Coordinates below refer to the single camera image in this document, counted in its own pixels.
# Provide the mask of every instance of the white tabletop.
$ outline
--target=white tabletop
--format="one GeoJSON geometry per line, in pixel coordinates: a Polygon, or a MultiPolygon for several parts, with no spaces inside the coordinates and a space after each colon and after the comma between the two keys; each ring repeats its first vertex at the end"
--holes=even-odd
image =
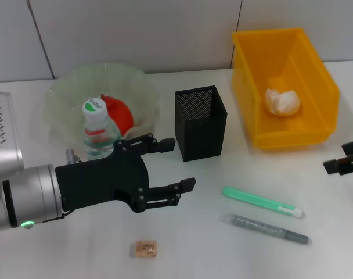
{"type": "MultiPolygon", "coordinates": [[[[151,74],[160,91],[154,136],[174,136],[174,94],[216,85],[228,112],[222,155],[184,163],[173,152],[145,155],[151,186],[195,177],[177,207],[136,214],[113,201],[64,220],[0,232],[0,278],[353,278],[353,173],[328,176],[322,162],[353,141],[353,62],[327,63],[341,91],[337,131],[324,144],[265,153],[251,146],[231,86],[232,70],[151,74]],[[295,219],[221,195],[223,187],[298,206],[295,219]],[[219,221],[236,213],[310,237],[301,245],[219,221]],[[156,259],[133,259],[136,240],[156,240],[156,259]]],[[[12,93],[26,167],[65,164],[66,145],[41,119],[53,81],[0,83],[12,93]]]]}

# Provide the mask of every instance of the green marker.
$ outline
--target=green marker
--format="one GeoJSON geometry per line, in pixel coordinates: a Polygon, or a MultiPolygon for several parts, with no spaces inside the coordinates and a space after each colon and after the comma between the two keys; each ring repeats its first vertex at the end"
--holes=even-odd
{"type": "Polygon", "coordinates": [[[303,214],[301,209],[296,208],[293,205],[287,205],[285,203],[266,199],[261,196],[255,196],[253,194],[249,194],[247,192],[240,191],[231,187],[224,188],[223,195],[227,196],[228,198],[237,199],[238,201],[251,203],[253,205],[258,205],[282,214],[293,216],[295,218],[300,218],[303,214]]]}

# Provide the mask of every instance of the orange storage bin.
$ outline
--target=orange storage bin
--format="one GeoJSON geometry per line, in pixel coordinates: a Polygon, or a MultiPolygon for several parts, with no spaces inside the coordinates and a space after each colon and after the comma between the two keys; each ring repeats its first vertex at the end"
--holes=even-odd
{"type": "Polygon", "coordinates": [[[335,130],[339,90],[302,28],[233,33],[233,88],[254,146],[318,144],[335,130]],[[265,91],[294,90],[301,99],[292,116],[276,116],[265,91]]]}

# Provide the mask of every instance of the crumpled paper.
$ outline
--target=crumpled paper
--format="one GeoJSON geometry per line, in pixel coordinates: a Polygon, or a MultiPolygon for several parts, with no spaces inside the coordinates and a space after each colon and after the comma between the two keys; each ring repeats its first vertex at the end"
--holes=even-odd
{"type": "Polygon", "coordinates": [[[276,89],[265,91],[265,104],[274,115],[290,116],[298,112],[300,98],[294,90],[279,93],[276,89]]]}

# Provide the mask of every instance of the gray marker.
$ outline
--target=gray marker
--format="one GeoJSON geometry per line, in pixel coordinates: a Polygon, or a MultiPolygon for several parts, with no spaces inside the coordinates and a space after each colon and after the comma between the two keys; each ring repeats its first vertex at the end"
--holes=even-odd
{"type": "Polygon", "coordinates": [[[296,232],[292,232],[284,228],[272,226],[239,215],[227,214],[224,216],[224,221],[235,226],[249,228],[254,231],[259,231],[260,233],[273,235],[274,237],[283,238],[302,244],[308,243],[308,237],[306,237],[305,235],[297,234],[296,232]]]}

